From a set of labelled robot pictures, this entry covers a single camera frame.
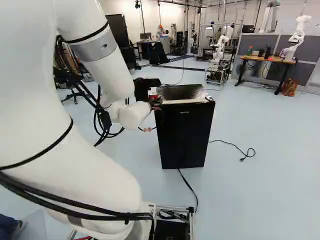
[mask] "black mini fridge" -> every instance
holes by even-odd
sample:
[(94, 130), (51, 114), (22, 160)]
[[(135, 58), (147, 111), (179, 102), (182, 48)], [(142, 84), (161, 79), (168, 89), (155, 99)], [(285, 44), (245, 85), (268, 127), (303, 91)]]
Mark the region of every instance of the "black mini fridge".
[(162, 104), (154, 111), (163, 169), (205, 165), (215, 101), (201, 84), (157, 87)]

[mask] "light blue floor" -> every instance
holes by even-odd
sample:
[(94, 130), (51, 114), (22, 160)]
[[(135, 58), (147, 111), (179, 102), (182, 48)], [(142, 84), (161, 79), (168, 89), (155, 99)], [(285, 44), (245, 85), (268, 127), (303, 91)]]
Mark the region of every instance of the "light blue floor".
[[(185, 60), (190, 68), (200, 64)], [(183, 71), (144, 67), (133, 78), (180, 81)], [(181, 84), (205, 83), (204, 72), (185, 70)], [(211, 143), (204, 168), (183, 174), (199, 198), (195, 220), (196, 240), (319, 240), (320, 239), (320, 96), (297, 92), (295, 97), (275, 96), (273, 90), (234, 87), (229, 80), (221, 91), (208, 90), (216, 101), (211, 140), (224, 140), (242, 150), (254, 148), (247, 158), (232, 146)], [(95, 82), (87, 83), (97, 92)], [(61, 99), (68, 90), (59, 90)], [(83, 136), (94, 143), (93, 109), (83, 98), (64, 104)], [(142, 127), (154, 127), (151, 114)], [(114, 124), (112, 132), (120, 126)], [(177, 170), (162, 170), (157, 132), (126, 130), (99, 146), (128, 169), (139, 182), (143, 199), (156, 204), (194, 206), (195, 199)], [(23, 218), (39, 209), (0, 188), (1, 211)], [(62, 240), (70, 229), (45, 216), (49, 240)]]

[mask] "ceiling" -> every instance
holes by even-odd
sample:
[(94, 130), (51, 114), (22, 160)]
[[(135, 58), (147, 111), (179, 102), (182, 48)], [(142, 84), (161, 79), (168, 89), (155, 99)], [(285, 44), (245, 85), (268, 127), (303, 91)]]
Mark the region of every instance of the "ceiling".
[[(166, 2), (166, 3), (180, 4), (180, 5), (188, 4), (191, 6), (204, 7), (204, 8), (212, 5), (218, 5), (219, 3), (220, 4), (224, 3), (224, 0), (159, 0), (159, 1)], [(225, 0), (225, 2), (229, 4), (229, 3), (234, 3), (235, 0)]]

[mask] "gray cubicle partition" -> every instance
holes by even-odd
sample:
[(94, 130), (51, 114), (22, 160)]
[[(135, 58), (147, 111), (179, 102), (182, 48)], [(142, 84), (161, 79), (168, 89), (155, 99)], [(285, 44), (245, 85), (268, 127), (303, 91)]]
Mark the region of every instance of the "gray cubicle partition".
[(237, 54), (239, 56), (246, 55), (250, 46), (253, 51), (259, 51), (266, 49), (267, 45), (272, 47), (271, 52), (273, 52), (278, 36), (277, 34), (242, 34)]
[[(291, 47), (288, 43), (290, 35), (281, 35), (275, 54), (279, 55), (282, 49)], [(299, 61), (317, 63), (320, 57), (320, 36), (305, 36), (304, 42), (299, 46), (294, 55)]]
[[(242, 60), (240, 56), (246, 55), (249, 46), (252, 46), (254, 51), (265, 49), (266, 45), (272, 47), (271, 52), (279, 55), (281, 50), (290, 47), (288, 40), (290, 35), (278, 34), (254, 34), (246, 33), (241, 35), (240, 43), (235, 56), (232, 69), (232, 78), (237, 79), (240, 73), (240, 65)], [(298, 82), (299, 85), (305, 86), (317, 64), (320, 57), (320, 36), (307, 35), (304, 38), (304, 43), (298, 47), (295, 56), (298, 59), (296, 65), (291, 66), (287, 73), (287, 78), (291, 78)], [(282, 63), (266, 63), (266, 62), (249, 62), (251, 67), (247, 69), (244, 78), (251, 81), (259, 82), (262, 75), (267, 80), (280, 81), (283, 76), (285, 65)]]

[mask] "white robot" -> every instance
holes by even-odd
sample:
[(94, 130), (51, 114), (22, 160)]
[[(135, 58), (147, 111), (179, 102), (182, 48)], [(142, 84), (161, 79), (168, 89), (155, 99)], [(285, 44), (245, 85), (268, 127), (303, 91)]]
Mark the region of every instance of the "white robot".
[(310, 23), (312, 20), (311, 16), (303, 15), (297, 17), (296, 21), (298, 22), (298, 26), (296, 27), (295, 33), (290, 37), (288, 40), (289, 44), (294, 44), (291, 47), (284, 48), (280, 52), (280, 57), (287, 60), (287, 61), (293, 61), (294, 55), (296, 53), (297, 48), (304, 43), (305, 40), (305, 24)]
[[(123, 105), (135, 86), (97, 0), (5, 0), (1, 3), (0, 169), (25, 185), (119, 213), (148, 213), (136, 179), (89, 144), (62, 106), (53, 80), (57, 33), (103, 89), (113, 121), (136, 129), (148, 103)], [(64, 134), (64, 138), (48, 149)], [(92, 210), (51, 200), (82, 214)], [(57, 220), (99, 240), (148, 239), (151, 221), (100, 221), (49, 210)]]
[(171, 23), (171, 38), (172, 44), (177, 43), (177, 25), (175, 23)]
[(160, 24), (156, 30), (156, 39), (159, 40), (163, 34), (166, 34), (166, 31), (164, 30), (164, 27)]
[(222, 83), (224, 80), (226, 68), (229, 67), (231, 54), (225, 54), (226, 43), (229, 42), (234, 29), (231, 26), (226, 27), (226, 33), (222, 34), (216, 44), (211, 44), (213, 47), (208, 71), (210, 75), (207, 77), (207, 82)]

